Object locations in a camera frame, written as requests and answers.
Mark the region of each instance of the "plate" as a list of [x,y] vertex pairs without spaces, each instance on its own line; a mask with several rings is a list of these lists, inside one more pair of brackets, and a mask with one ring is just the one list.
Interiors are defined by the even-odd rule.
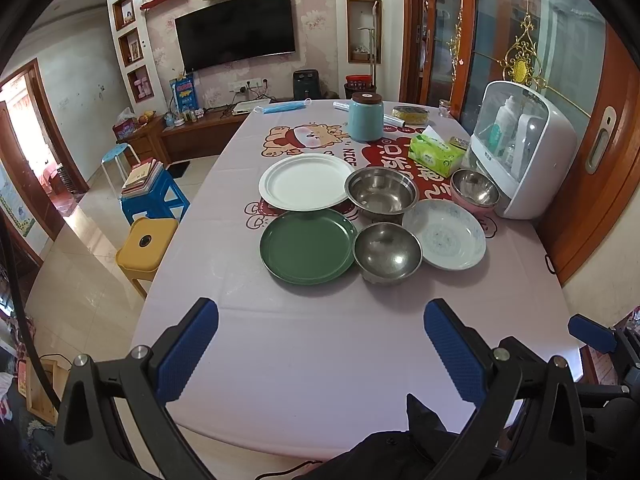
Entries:
[[469,269],[486,250],[478,220],[451,200],[420,200],[404,214],[402,227],[420,240],[422,259],[439,269]]
[[346,200],[344,181],[354,167],[324,153],[303,153],[279,160],[258,184],[260,196],[278,209],[317,211]]
[[284,282],[317,285],[351,266],[356,234],[353,224],[333,209],[287,212],[264,230],[260,257]]

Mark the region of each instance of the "transparent cover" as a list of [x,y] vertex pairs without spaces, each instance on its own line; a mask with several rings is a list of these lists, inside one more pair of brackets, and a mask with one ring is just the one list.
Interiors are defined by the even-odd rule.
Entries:
[[519,182],[547,120],[548,108],[535,92],[496,82],[487,87],[474,135]]

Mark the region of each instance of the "bolt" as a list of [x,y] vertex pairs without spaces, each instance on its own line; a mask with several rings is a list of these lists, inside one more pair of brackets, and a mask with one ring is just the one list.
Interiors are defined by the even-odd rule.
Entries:
[[511,357],[509,351],[506,348],[494,348],[494,357],[498,359],[498,361],[508,361]]
[[131,351],[131,357],[133,357],[134,359],[144,359],[148,353],[148,346],[138,345]]
[[554,364],[558,368],[566,368],[567,362],[566,359],[561,355],[554,355]]
[[84,366],[88,360],[89,356],[87,354],[80,354],[74,359],[74,364],[76,366]]

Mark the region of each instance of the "blue rubber pad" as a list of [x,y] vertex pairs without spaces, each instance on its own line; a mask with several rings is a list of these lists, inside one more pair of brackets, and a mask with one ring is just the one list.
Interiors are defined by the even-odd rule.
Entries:
[[460,397],[480,408],[486,397],[484,367],[435,301],[427,303],[424,309],[424,330]]
[[606,328],[581,314],[571,316],[567,325],[569,334],[596,349],[601,354],[615,352],[618,345],[613,330]]
[[158,402],[166,403],[180,397],[216,330],[218,307],[213,301],[206,300],[158,367]]

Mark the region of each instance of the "floral wallpaper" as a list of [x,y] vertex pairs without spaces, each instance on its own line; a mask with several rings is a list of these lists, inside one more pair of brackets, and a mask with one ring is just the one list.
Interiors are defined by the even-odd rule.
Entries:
[[[215,4],[207,0],[168,0],[146,13],[151,49],[167,103],[171,100],[169,81],[182,70],[174,19],[209,5]],[[228,104],[234,97],[228,84],[251,78],[268,79],[270,96],[290,98],[292,74],[303,68],[318,70],[323,91],[337,92],[335,0],[295,0],[293,19],[297,24],[295,53],[243,59],[198,70],[195,83],[200,106]]]

